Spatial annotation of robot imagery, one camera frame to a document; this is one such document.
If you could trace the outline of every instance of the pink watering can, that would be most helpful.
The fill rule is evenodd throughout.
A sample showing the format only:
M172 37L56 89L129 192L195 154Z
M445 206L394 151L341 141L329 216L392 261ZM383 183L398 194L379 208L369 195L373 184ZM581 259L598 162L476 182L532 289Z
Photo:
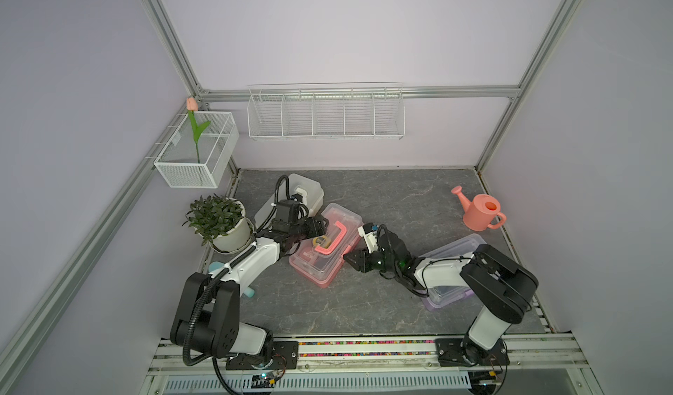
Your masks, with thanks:
M462 186L456 186L451 189L451 193L458 195L460 204L463 205L465 215L463 215L463 222L466 226L474 231L484 231L486 227L489 229L500 228L502 224L507 221L507 217L500 212L500 203L491 195L479 194L470 202L465 195L462 194ZM491 224L495 216L501 218L498 224Z

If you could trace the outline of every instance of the colorful bead strip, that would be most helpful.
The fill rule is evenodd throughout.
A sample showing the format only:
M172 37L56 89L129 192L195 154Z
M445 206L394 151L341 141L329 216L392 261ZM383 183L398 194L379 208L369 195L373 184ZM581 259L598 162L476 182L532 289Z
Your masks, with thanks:
M433 344L435 340L370 340L370 341L315 341L299 345L349 345L349 344Z
M357 357L363 355L431 355L433 351L380 351L374 353L308 353L300 354L299 357Z

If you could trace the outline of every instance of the metal rail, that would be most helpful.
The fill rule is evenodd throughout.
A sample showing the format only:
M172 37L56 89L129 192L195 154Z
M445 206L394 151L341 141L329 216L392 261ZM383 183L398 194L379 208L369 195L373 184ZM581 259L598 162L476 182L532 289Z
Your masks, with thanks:
M159 38L166 47L166 50L173 61L173 65L175 65L175 68L182 79L184 87L187 88L187 92L191 96L197 96L203 93L203 88L201 88L198 83L197 76L194 74L194 70L189 63L184 49L182 49L180 40L178 40L178 35L175 33L175 29L173 29L173 25L168 18L168 14L164 9L161 0L141 1L143 2L147 16L152 21Z
M528 65L528 68L526 69L524 77L519 83L519 88L521 89L520 95L511 99L509 105L505 109L505 113L500 118L500 121L498 121L498 124L495 127L495 130L493 130L493 133L491 134L491 137L489 138L486 147L484 147L484 151L479 157L479 161L475 166L477 172L479 173L483 172L484 168L486 167L486 164L488 164L489 160L491 159L491 156L493 155L497 146L500 144L500 141L505 135L507 128L509 127L512 120L514 119L514 116L518 112L523 99L526 98L526 96L528 95L528 92L532 88L535 79L539 76L540 72L543 70L544 64L549 60L554 50L554 47L559 42L559 39L563 35L565 29L570 24L570 20L572 19L573 14L575 14L575 11L577 10L579 4L582 1L583 0L561 1L559 8L554 14L554 18L552 19L549 28L544 34L543 41L540 43L538 50L535 52L535 55L533 56L533 60L531 60L530 64Z
M200 95L204 103L213 102L247 102L250 94L256 90L219 90L206 91ZM357 88L358 92L380 92L384 88ZM289 88L265 89L266 94L310 94L310 93L343 93L344 88ZM402 88L403 98L454 98L454 97L518 97L521 89L518 86L445 86L445 87L405 87Z
M0 355L0 395L10 393L61 319L152 177L154 160L184 116L183 105L114 197L54 283Z
M297 341L300 344L297 369L288 370L288 374L311 374L440 370L442 367L437 360L434 340L446 337L462 338L463 336L335 335L279 337L276 340ZM583 369L589 367L572 334L508 334L503 336L503 340L508 346L510 369ZM324 343L325 341L332 342L332 344L316 344L316 342ZM491 370L491 366L452 367L451 369L474 372ZM212 374L213 366L206 361L196 366L185 366L182 362L182 348L172 344L169 340L160 342L147 372L148 376Z

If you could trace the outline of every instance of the pink handle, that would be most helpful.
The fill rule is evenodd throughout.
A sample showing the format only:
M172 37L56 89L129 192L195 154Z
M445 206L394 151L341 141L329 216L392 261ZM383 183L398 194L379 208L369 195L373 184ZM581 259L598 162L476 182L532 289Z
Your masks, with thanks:
M343 240L343 236L346 236L346 226L343 225L341 222L335 222L334 225L336 225L341 231L339 232L339 235L334 239L332 244L330 244L329 248L323 248L322 246L318 246L315 248L315 251L317 253L321 253L323 255L329 255L336 249L336 247L341 243L341 240Z
M504 224L507 221L507 216L506 215L504 215L502 213L498 213L496 215L498 217L500 217L502 220L500 220L500 222L498 224L488 224L486 227L488 227L489 229L500 228L500 227L502 227L502 224Z

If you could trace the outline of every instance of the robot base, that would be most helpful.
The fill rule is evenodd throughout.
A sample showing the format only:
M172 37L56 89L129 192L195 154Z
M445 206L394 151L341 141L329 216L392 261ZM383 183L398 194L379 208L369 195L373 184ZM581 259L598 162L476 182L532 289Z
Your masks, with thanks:
M435 340L440 366L509 366L505 343L499 339L492 349L485 350L466 338L440 338Z
M296 341L273 341L271 365L265 366L263 369L296 369L298 351L299 343ZM279 356L285 357L287 365L284 364L283 358ZM260 357L239 354L227 362L227 370L259 370L260 363Z

